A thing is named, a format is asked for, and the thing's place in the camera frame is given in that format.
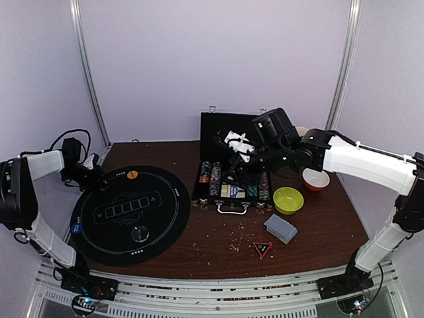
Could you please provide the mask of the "black poker chip case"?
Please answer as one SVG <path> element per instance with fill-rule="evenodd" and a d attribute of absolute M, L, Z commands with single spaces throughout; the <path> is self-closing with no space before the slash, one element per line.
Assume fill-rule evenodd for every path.
<path fill-rule="evenodd" d="M 213 205 L 220 214 L 244 215 L 249 208 L 271 209 L 269 172 L 253 174 L 247 159 L 263 142 L 254 127 L 255 115 L 202 112 L 200 159 L 192 202 Z"/>

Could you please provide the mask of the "blue small blind button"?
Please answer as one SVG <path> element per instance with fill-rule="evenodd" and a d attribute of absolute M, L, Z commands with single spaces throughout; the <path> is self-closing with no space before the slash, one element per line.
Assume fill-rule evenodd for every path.
<path fill-rule="evenodd" d="M 70 226 L 70 232 L 73 235 L 78 235 L 82 232 L 83 227 L 81 223 L 74 223 L 73 225 Z"/>

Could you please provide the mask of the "orange round button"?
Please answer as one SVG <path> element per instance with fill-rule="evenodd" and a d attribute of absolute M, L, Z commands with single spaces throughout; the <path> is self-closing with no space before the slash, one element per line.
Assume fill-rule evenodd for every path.
<path fill-rule="evenodd" d="M 133 180 L 138 177 L 138 172 L 136 170 L 131 170 L 127 174 L 127 178 Z"/>

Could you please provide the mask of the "clear black round button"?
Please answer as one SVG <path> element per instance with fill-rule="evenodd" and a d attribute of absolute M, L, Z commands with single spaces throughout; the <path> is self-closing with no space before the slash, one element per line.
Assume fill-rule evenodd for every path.
<path fill-rule="evenodd" d="M 150 236 L 149 230 L 144 226 L 134 227 L 131 231 L 131 238 L 137 243 L 145 242 Z"/>

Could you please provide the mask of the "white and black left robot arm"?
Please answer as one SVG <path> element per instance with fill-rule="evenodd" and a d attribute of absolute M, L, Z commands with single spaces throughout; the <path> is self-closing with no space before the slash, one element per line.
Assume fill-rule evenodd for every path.
<path fill-rule="evenodd" d="M 98 164 L 99 155 L 90 144 L 62 133 L 59 149 L 50 146 L 24 151 L 1 163 L 1 224 L 14 232 L 14 239 L 30 244 L 55 265 L 64 290 L 98 300 L 113 300 L 117 281 L 93 276 L 82 253 L 65 243 L 43 219 L 33 183 L 59 173 L 64 183 L 75 182 L 80 191 L 106 189 L 108 183 Z"/>

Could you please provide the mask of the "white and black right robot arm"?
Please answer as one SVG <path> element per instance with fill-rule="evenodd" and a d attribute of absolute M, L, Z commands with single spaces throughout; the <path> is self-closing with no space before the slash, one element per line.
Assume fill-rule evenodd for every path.
<path fill-rule="evenodd" d="M 355 142 L 334 130 L 310 129 L 300 136 L 281 109 L 267 111 L 252 121 L 262 141 L 255 145 L 245 134 L 218 132 L 215 140 L 235 152 L 224 177 L 248 187 L 262 172 L 289 166 L 354 176 L 395 191 L 394 211 L 386 224 L 357 248 L 344 274 L 321 278 L 321 299 L 359 292 L 375 267 L 404 240 L 423 230 L 423 154 L 399 155 Z"/>

